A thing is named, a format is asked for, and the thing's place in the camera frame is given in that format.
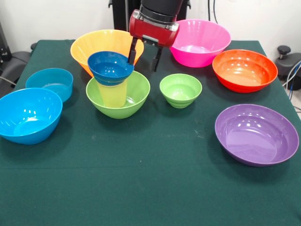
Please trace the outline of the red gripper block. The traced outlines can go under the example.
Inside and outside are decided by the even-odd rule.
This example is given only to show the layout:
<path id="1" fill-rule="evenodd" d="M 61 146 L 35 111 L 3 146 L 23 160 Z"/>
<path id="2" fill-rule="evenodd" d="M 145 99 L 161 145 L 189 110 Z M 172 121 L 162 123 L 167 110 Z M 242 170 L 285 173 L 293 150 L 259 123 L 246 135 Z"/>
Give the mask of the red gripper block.
<path id="1" fill-rule="evenodd" d="M 133 11 L 129 20 L 129 32 L 133 36 L 130 51 L 128 54 L 128 63 L 134 64 L 136 56 L 136 43 L 140 39 L 158 46 L 156 56 L 153 58 L 151 69 L 156 72 L 159 60 L 162 55 L 162 47 L 171 47 L 179 32 L 177 22 L 171 24 L 158 24 L 144 17 L 137 9 Z"/>

